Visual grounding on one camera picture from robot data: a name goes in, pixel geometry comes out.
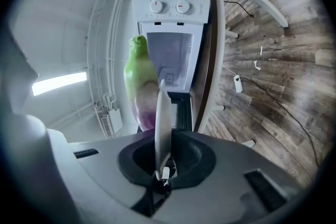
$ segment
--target ceiling light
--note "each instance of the ceiling light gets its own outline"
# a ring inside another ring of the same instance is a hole
[[[85,81],[86,79],[86,72],[75,73],[35,82],[31,88],[33,90],[33,95],[37,96],[41,93],[48,92],[66,85]]]

